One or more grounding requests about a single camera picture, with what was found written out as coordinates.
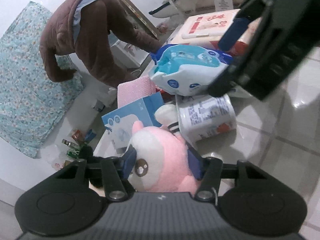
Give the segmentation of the pink white wipes package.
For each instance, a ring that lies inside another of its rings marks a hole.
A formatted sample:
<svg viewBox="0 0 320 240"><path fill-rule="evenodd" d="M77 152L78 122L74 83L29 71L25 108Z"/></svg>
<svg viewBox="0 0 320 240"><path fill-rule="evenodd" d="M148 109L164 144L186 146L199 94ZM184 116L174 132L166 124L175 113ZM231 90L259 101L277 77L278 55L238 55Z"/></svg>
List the pink white wipes package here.
<svg viewBox="0 0 320 240"><path fill-rule="evenodd" d="M238 10L233 9L190 16L168 43L201 46L207 49L218 50L219 40L231 26L237 13ZM244 54L260 21L261 19L257 18L250 23L248 29L226 53L231 56Z"/></svg>

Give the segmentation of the teal floral hanging cloth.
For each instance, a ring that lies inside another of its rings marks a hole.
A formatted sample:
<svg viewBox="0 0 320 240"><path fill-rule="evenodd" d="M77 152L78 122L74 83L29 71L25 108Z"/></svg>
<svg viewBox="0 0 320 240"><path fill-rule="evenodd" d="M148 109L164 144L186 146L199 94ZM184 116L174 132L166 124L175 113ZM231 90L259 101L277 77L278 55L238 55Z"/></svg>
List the teal floral hanging cloth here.
<svg viewBox="0 0 320 240"><path fill-rule="evenodd" d="M85 88L79 74L48 79L39 44L50 16L29 2L1 37L1 138L31 158Z"/></svg>

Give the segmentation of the blue white tissue box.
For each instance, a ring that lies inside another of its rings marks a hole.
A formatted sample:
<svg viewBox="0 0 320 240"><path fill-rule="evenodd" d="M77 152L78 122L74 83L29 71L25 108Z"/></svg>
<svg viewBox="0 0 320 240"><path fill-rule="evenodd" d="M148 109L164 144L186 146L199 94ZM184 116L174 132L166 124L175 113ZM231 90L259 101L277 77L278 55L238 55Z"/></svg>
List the blue white tissue box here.
<svg viewBox="0 0 320 240"><path fill-rule="evenodd" d="M121 152L127 147L132 137L133 124L136 121L141 121L145 127L161 127L161 124L155 119L155 112L163 105L163 98L157 92L103 115L101 119L110 136L113 148Z"/></svg>

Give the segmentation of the pink towel pack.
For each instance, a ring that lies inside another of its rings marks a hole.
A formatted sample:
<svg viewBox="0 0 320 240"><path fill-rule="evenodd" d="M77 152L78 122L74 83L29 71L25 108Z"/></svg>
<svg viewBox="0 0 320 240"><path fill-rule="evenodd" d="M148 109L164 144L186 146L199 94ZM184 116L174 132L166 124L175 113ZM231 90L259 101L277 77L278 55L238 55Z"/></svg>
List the pink towel pack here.
<svg viewBox="0 0 320 240"><path fill-rule="evenodd" d="M117 88L118 108L128 105L138 99L155 94L156 85L148 76L121 83Z"/></svg>

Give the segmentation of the white printed tissue pack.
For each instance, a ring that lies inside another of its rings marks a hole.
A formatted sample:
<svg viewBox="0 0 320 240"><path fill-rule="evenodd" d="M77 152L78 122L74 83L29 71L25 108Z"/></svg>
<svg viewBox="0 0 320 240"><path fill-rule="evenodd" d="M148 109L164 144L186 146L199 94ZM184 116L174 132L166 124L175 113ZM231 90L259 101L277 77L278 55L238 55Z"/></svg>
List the white printed tissue pack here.
<svg viewBox="0 0 320 240"><path fill-rule="evenodd" d="M228 95L177 95L175 99L180 132L192 145L236 129L235 111Z"/></svg>

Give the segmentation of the white water dispenser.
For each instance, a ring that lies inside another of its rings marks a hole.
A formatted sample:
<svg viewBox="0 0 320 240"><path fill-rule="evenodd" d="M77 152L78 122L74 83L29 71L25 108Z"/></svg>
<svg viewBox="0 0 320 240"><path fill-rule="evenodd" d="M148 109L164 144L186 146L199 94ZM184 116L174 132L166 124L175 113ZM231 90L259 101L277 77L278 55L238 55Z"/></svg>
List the white water dispenser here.
<svg viewBox="0 0 320 240"><path fill-rule="evenodd" d="M113 33L108 36L108 41L114 61L121 68L139 68L149 55L146 51L119 40Z"/></svg>

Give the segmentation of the brown hanging jacket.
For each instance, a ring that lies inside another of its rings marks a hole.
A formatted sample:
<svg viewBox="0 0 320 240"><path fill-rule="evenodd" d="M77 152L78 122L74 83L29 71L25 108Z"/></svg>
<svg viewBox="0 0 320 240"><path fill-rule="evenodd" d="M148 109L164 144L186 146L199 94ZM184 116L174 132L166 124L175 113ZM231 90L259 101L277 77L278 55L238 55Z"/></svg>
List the brown hanging jacket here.
<svg viewBox="0 0 320 240"><path fill-rule="evenodd" d="M48 78L53 82L71 80L74 69L62 69L56 56L75 53L89 74L98 81L117 88L133 80L113 59L108 36L156 53L159 40L140 31L128 20L119 0L65 0L48 20L41 38L40 54Z"/></svg>

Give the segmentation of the blue white wet wipes pack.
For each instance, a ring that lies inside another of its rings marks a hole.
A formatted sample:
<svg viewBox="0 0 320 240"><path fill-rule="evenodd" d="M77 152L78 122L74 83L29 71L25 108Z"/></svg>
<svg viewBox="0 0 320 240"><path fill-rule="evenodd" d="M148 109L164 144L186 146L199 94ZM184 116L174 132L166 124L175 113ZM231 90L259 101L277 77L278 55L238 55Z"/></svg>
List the blue white wet wipes pack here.
<svg viewBox="0 0 320 240"><path fill-rule="evenodd" d="M149 71L151 81L167 93L181 96L204 93L233 61L222 51L185 44L166 44L151 58L155 63Z"/></svg>

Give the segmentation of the pink white plush toy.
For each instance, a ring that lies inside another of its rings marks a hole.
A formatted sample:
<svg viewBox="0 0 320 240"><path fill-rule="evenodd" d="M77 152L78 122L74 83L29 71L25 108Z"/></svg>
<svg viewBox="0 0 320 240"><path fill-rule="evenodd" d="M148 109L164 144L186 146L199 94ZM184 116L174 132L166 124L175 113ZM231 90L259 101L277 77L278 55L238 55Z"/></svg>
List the pink white plush toy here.
<svg viewBox="0 0 320 240"><path fill-rule="evenodd" d="M155 112L161 126L144 126L135 121L129 145L136 150L136 162L128 181L138 192L189 192L200 185L188 163L188 147L178 125L174 104Z"/></svg>

